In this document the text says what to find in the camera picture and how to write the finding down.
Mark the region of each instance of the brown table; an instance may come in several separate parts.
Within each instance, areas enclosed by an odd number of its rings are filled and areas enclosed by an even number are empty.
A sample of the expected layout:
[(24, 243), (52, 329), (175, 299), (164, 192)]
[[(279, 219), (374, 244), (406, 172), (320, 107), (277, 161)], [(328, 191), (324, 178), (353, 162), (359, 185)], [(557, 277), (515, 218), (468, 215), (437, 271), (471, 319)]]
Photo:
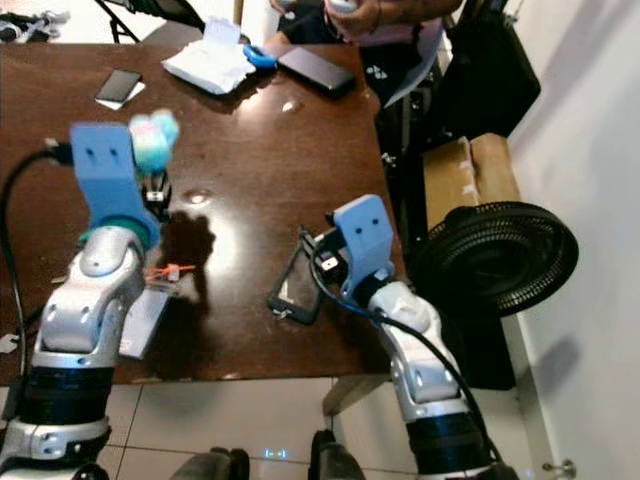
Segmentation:
[[(317, 323), (305, 327), (274, 318), (266, 307), (300, 224), (320, 232), (327, 228), (325, 212), (365, 193), (386, 199), (357, 50), (313, 50), (356, 71), (357, 88), (332, 100), (277, 73), (253, 79), (221, 101), (163, 70), (160, 61), (174, 48), (0, 49), (2, 181), (20, 158), (42, 147), (43, 138), (66, 141), (74, 122), (126, 122), (166, 107), (181, 124), (169, 171), (175, 221), (158, 255), (163, 264), (199, 268), (186, 280), (183, 298), (169, 305), (145, 359), (121, 360), (117, 383), (353, 374), (370, 380), (370, 374), (388, 372), (367, 322), (325, 305)], [(117, 112), (93, 100), (113, 68), (138, 71), (147, 84)], [(210, 201), (194, 205), (190, 192), (203, 189), (211, 192)], [(14, 192), (9, 218), (30, 312), (50, 295), (50, 280), (65, 273), (87, 226), (71, 169), (34, 167)], [(15, 328), (15, 309), (4, 264), (0, 270), (4, 334)], [(0, 356), (1, 384), (9, 382), (16, 363), (17, 355)]]

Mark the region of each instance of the white tissue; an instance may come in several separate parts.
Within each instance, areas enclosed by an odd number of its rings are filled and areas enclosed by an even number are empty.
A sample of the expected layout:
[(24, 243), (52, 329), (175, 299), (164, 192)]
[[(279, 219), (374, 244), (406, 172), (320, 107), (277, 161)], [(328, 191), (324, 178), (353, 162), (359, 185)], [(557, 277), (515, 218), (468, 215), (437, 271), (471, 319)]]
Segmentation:
[(180, 53), (162, 62), (169, 73), (209, 93), (229, 93), (256, 71), (239, 45), (240, 28), (225, 19), (211, 18), (202, 40), (192, 42)]

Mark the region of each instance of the black chair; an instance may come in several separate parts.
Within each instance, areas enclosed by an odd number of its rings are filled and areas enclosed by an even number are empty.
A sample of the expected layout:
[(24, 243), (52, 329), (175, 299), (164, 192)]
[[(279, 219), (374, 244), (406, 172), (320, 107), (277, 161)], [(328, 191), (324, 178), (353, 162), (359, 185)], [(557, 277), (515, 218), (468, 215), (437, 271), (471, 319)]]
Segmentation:
[(154, 17), (164, 18), (170, 22), (195, 27), (200, 33), (204, 32), (205, 23), (188, 0), (95, 0), (95, 2), (111, 18), (109, 24), (115, 43), (120, 43), (121, 36), (129, 37), (136, 43), (139, 43), (140, 39), (136, 37), (107, 3), (124, 7), (131, 13), (146, 13)]

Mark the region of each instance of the fan grille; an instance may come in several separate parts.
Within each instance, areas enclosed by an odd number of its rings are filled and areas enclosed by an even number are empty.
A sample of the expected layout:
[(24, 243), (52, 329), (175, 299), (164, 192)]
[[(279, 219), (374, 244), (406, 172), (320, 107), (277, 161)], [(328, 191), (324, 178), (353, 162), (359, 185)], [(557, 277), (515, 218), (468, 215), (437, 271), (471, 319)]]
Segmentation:
[(446, 312), (504, 316), (553, 294), (577, 260), (575, 237), (551, 212), (496, 202), (450, 212), (411, 270), (418, 293)]

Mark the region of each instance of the person's hand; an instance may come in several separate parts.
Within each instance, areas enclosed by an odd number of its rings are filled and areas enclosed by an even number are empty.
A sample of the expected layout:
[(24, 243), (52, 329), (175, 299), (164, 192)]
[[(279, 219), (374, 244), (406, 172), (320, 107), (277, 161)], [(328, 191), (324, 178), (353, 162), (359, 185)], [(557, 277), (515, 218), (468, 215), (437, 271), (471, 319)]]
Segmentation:
[(282, 4), (280, 4), (278, 3), (278, 0), (269, 0), (269, 3), (271, 3), (271, 8), (278, 10), (281, 14), (284, 15), (289, 10), (293, 9), (293, 7), (295, 7), (296, 2), (292, 2), (291, 0), (289, 0), (284, 1), (282, 2)]
[(380, 5), (378, 0), (359, 0), (360, 6), (351, 13), (337, 13), (329, 4), (327, 14), (338, 29), (346, 37), (355, 37), (369, 33), (378, 26)]

